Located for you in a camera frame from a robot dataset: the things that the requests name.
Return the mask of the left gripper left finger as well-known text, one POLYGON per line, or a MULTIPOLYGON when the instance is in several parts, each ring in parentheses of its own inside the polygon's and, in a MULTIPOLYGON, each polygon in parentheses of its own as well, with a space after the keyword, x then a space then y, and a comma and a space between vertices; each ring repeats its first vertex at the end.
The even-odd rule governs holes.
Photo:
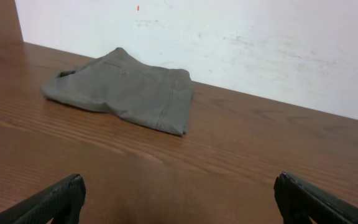
POLYGON ((81 175, 72 174, 0 213, 0 224, 77 224, 85 203, 81 175))

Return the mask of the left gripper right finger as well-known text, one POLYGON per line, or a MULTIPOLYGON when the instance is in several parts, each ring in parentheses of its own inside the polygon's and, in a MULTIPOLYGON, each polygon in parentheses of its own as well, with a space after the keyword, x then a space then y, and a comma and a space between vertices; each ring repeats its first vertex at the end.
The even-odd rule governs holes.
POLYGON ((284 224, 358 224, 357 207, 291 173, 281 172, 273 189, 284 224))

